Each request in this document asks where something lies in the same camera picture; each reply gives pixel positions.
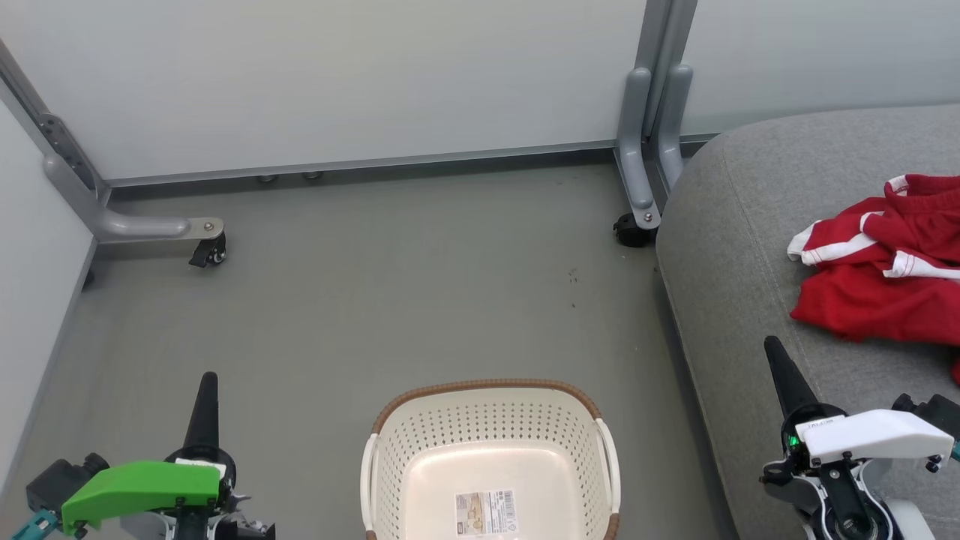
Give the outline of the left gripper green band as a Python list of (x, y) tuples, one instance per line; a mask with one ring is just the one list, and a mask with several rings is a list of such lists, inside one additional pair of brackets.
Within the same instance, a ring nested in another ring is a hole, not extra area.
[(238, 506), (236, 462), (220, 445), (218, 375), (202, 375), (184, 448), (164, 461), (141, 460), (92, 476), (61, 507), (61, 530), (86, 530), (118, 519), (138, 540), (275, 540), (275, 525), (249, 520)]

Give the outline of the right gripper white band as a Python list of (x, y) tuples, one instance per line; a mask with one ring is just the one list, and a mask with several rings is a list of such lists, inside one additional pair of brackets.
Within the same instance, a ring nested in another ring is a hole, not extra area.
[(759, 481), (794, 509), (805, 540), (935, 540), (915, 503), (884, 499), (875, 485), (897, 459), (922, 459), (939, 472), (956, 457), (956, 441), (909, 412), (847, 415), (819, 403), (778, 336), (763, 348), (785, 421), (783, 458), (766, 464)]

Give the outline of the red garment with white stripes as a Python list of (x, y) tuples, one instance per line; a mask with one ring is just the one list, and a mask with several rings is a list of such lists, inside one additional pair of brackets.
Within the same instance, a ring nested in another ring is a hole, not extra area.
[(960, 175), (898, 175), (787, 246), (812, 267), (791, 316), (849, 341), (947, 346), (960, 386)]

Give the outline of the cream perforated laundry basket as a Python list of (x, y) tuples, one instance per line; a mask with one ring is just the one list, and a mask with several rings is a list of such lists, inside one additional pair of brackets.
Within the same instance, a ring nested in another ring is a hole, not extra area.
[[(519, 533), (458, 537), (456, 494), (514, 490)], [(417, 388), (385, 406), (364, 444), (364, 540), (617, 540), (613, 434), (582, 390), (549, 379)]]

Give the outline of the grey fabric sofa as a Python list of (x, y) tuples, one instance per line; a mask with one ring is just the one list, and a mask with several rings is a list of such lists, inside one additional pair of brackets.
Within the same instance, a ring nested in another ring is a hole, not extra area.
[(793, 320), (809, 268), (788, 243), (899, 174), (960, 173), (960, 103), (775, 118), (718, 134), (683, 168), (657, 237), (659, 274), (741, 540), (807, 540), (762, 468), (782, 457), (782, 411), (764, 352), (778, 336), (823, 402), (847, 413), (902, 393), (960, 404), (945, 346), (841, 340)]

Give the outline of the black caster with metal fork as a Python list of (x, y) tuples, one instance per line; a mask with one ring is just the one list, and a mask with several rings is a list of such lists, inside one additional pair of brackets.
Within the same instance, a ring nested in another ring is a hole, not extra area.
[(227, 237), (226, 233), (220, 233), (219, 236), (201, 240), (192, 253), (189, 264), (198, 268), (219, 266), (226, 258)]

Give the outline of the long grey partition leg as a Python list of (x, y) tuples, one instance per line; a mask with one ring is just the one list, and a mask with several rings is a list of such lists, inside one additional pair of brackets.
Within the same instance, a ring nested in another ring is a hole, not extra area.
[(201, 242), (225, 233), (216, 217), (133, 216), (107, 208), (86, 188), (81, 178), (56, 153), (45, 154), (44, 175), (102, 244), (131, 242)]

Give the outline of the black round caster wheel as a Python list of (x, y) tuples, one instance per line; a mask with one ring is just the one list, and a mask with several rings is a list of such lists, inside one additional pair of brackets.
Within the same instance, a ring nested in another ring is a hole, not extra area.
[(644, 248), (657, 239), (659, 228), (647, 229), (639, 225), (633, 212), (624, 213), (613, 225), (615, 239), (627, 248)]

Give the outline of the white partition screen at side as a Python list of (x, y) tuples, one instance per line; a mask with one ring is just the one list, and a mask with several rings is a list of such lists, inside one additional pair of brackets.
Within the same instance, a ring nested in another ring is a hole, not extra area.
[(46, 178), (32, 124), (0, 97), (1, 495), (92, 249), (92, 234)]

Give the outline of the grey curved partition leg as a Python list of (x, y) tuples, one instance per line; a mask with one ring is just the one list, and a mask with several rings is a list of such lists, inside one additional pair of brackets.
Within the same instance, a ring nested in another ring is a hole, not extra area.
[(681, 148), (681, 127), (692, 79), (693, 69), (687, 64), (677, 64), (669, 69), (655, 126), (652, 128), (652, 144), (657, 151), (655, 164), (666, 195), (671, 194), (685, 166)]
[(651, 233), (661, 225), (661, 215), (644, 165), (644, 119), (652, 73), (645, 67), (628, 72), (615, 136), (614, 156), (619, 168), (630, 218), (636, 230)]

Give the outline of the paper label sticker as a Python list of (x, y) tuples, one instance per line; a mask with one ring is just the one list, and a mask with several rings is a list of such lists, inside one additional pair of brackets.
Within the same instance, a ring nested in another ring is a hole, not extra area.
[(454, 503), (458, 537), (513, 537), (521, 529), (515, 490), (456, 494)]

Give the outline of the white partition screen beside sofa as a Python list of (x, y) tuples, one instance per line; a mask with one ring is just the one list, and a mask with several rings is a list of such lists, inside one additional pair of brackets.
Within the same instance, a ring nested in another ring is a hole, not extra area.
[(960, 104), (960, 0), (676, 0), (681, 137), (795, 114)]

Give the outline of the wide white partition screen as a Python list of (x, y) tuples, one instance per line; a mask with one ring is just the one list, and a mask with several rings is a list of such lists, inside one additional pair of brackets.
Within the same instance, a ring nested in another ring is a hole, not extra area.
[(586, 149), (648, 0), (0, 0), (114, 187)]

